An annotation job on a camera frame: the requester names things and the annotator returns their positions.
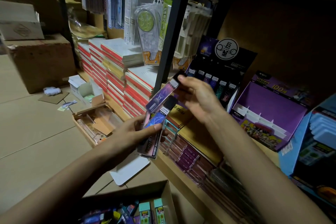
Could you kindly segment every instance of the green round protractor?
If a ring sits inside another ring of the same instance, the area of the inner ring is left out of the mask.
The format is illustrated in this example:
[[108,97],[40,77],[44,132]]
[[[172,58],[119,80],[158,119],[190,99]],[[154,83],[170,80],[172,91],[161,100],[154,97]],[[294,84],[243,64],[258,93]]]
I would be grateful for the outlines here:
[[154,16],[149,11],[141,11],[138,15],[139,28],[145,32],[149,32],[154,27]]

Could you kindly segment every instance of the empty purple display box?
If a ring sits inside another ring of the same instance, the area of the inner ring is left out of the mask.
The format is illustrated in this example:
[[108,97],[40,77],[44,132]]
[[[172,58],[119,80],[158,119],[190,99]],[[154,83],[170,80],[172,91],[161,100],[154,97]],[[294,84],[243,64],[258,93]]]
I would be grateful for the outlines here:
[[310,103],[307,92],[257,71],[230,114],[250,137],[278,152],[290,141]]

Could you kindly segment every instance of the teal cap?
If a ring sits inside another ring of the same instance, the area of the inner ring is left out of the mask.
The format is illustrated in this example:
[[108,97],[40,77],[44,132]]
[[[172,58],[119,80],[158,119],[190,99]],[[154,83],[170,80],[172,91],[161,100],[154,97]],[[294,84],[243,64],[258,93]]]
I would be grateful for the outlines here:
[[161,198],[154,199],[154,207],[157,208],[157,207],[160,207],[160,206],[163,206],[162,199]]
[[149,211],[151,209],[151,205],[149,202],[145,202],[145,203],[140,203],[139,204],[139,212],[142,211]]

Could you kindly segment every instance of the person's left hand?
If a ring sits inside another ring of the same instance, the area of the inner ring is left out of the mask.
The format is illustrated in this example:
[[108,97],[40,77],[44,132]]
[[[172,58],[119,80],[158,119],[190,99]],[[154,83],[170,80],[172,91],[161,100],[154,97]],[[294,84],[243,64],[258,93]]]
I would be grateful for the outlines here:
[[95,147],[96,152],[106,159],[107,170],[122,162],[142,140],[162,129],[162,124],[155,124],[141,130],[144,118],[145,115],[141,115],[125,121],[110,137]]

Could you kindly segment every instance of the small white box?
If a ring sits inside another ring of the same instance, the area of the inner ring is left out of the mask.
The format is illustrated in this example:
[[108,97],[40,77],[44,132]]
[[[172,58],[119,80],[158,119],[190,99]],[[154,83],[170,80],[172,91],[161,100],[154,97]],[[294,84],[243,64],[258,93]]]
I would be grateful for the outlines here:
[[[79,75],[69,77],[70,89],[79,101],[91,108],[104,103],[103,89],[99,87],[91,78],[90,82],[84,81]],[[87,95],[94,95],[91,103],[84,99]]]
[[23,3],[0,1],[0,33],[4,40],[44,39],[34,6]]

